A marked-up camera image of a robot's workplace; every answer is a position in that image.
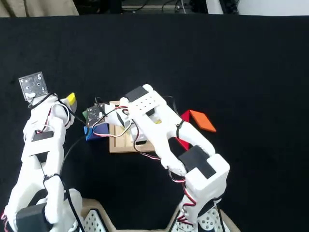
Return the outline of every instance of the wooden board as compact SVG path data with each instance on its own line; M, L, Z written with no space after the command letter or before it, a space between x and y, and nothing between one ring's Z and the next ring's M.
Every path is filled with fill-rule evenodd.
M111 101L110 103L118 105L118 101ZM117 135L121 134L124 128L121 126L110 125L110 134ZM147 141L145 144L136 145L137 150L143 152L154 151L154 146ZM133 147L133 142L131 141L131 136L125 133L123 136L118 138L110 137L110 153L125 153L125 152L136 152Z

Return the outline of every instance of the orange block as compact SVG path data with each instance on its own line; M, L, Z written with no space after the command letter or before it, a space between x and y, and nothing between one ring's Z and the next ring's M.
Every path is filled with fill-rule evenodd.
M204 113L190 110L190 114L201 129L217 132L216 128L212 125Z

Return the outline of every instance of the perforated metal plate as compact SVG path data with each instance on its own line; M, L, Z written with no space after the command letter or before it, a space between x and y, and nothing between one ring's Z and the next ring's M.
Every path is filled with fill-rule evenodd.
M89 211L89 214L84 220L84 230L85 232L108 232L96 210Z
M48 93L42 72L37 72L18 79L26 101Z
M195 229L193 230L193 227L181 222L175 221L174 225L172 226L172 229L170 232L222 232L222 226L219 219L218 211L213 208L207 213L204 213L201 217L198 218L199 223L199 229L198 231ZM223 222L225 227L225 232L230 232L229 228L226 226L226 224Z

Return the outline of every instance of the black surface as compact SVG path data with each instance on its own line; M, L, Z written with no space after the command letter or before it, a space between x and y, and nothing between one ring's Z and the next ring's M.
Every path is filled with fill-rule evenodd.
M194 168L198 168L200 172L209 179L216 173L213 167L206 161L209 157L210 156L204 152L202 148L196 145L185 151L178 159L184 164L187 172Z
M301 231L308 217L308 24L309 17L236 15L0 19L0 207L18 178L30 116L18 78L43 71L50 92L76 93L80 115L95 96L118 100L144 83L174 96L180 114L206 113L217 133L204 135L231 166L222 209L242 231L285 231L293 223ZM76 121L65 150L82 134ZM99 200L117 228L167 225L183 194L160 163L109 154L107 140L81 142L72 152L65 183Z
M129 100L129 102L133 102L135 101L136 99L144 96L145 94L147 94L148 91L145 90L142 86L138 86L136 87L134 90L128 92L126 95L125 95L125 98L127 98Z

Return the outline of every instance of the black cable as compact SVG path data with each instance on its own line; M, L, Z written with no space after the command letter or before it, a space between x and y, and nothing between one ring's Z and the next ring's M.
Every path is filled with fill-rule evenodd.
M98 102L98 99L101 99L100 97L95 97L95 102L96 102L96 105L97 105L97 108L102 112L102 114L105 116L106 113L104 111L104 109L100 106L99 102Z
M136 135L135 140L133 141L133 148L134 148L134 150L135 150L136 152L140 153L141 155L147 156L147 157L149 157L149 158L151 158L151 159L153 159L153 160L155 160L155 159L156 159L156 160L161 160L161 158L160 158L159 156L153 156L153 155L150 155L150 154L148 154L148 153L141 152L141 151L139 151L139 150L136 148L136 141L137 141L137 139L138 139L138 137L139 137L139 135L140 135L140 129L139 129L138 125L135 123L135 121L134 121L133 119L132 119L132 122L135 124L136 129L137 129L137 135Z
M58 99L57 101L60 102L62 105L65 105L65 103L63 103L60 99ZM81 123L83 123L85 126L87 126L87 124L80 117L78 117L69 107L67 107L67 108L68 108L70 114L72 114L74 117L77 118L77 120L79 120Z
M146 0L145 3L138 9L135 9L135 10L125 10L123 9L123 11L126 11L126 12L135 12L135 11L139 11L141 10L142 8L144 8L147 4L148 4L149 0Z
M166 5L166 4L169 4L170 2L173 2L173 1L175 1L175 0L169 0L169 1L167 1L167 2L165 2L165 3L163 3L163 5L162 5L162 13L164 12L164 6Z
M217 204L217 210L218 210L218 214L219 214L219 218L220 218L220 223L221 223L221 226L222 226L222 231L225 232L225 227L224 227L224 224L223 224L223 219L222 219L222 215L221 215L221 210L220 210L219 204Z
M105 119L105 118L107 117L107 115L109 115L111 112L114 112L115 110L119 110L119 109L121 109L121 108L117 108L117 107L114 108L113 110L109 111L106 115L104 115L99 121L97 121L96 123L94 123L94 124L92 125L92 128L93 128L92 131L91 131L92 134L95 135L95 134L94 134L94 130L95 130L95 126L96 126L97 124L99 124L103 119Z
M53 174L53 175L51 175L51 176L45 176L45 177L44 177L44 180L43 180L44 186L45 186L45 181L46 181L46 180L49 180L50 178L52 178L52 177L54 177L54 176L58 176L58 177L59 177L59 179L60 179L60 181L61 181L61 183L62 183L62 185L63 185L63 188L64 188L64 190L65 190L65 192L66 192L66 194L67 194L67 199L68 199L68 201L69 201L69 205L70 205L70 207L71 207L71 210L72 210L72 212L73 212L73 214L74 214L74 216L75 216L75 219L76 219L76 221L77 221L77 224L78 224L78 226L80 227L80 230L81 230L82 232L85 232L84 227L83 227L83 225L82 225L82 222L81 222L80 218L78 217L77 212L76 212L76 210L75 210L75 208L74 208L74 205L73 205L73 202L72 202L72 199L71 199L71 195L70 195L70 191L69 191L69 189L67 188L67 186L65 185L65 183L63 182L61 176L60 176L59 174L57 174L57 173L55 173L55 174Z
M67 160L67 157L69 156L70 152L73 150L73 148L83 139L85 138L85 136L83 135L82 137L80 137L78 140L76 140L72 145L71 147L68 149L68 151L66 152L65 156L64 156L64 159L62 161L62 164L61 164L61 168L60 168L60 175L62 175L62 169L63 169L63 166L64 166L64 162Z
M48 99L50 96L56 96L58 97L55 93L49 93L47 94L42 100L40 100L38 103L36 103L35 105L33 105L33 101L34 101L34 98L31 100L30 104L28 105L28 108L30 110L34 109L35 107L39 106L40 104L42 104L46 99Z
M178 3L180 2L180 0L177 0L175 3L175 8L174 8L174 12L176 13L178 10Z
M175 113L176 113L177 115L179 115L179 113L178 113L178 111L177 111L177 107L176 107L175 98L174 98L173 96L163 96L163 98L171 98L171 99L173 99L173 103L172 103L173 109L174 109Z

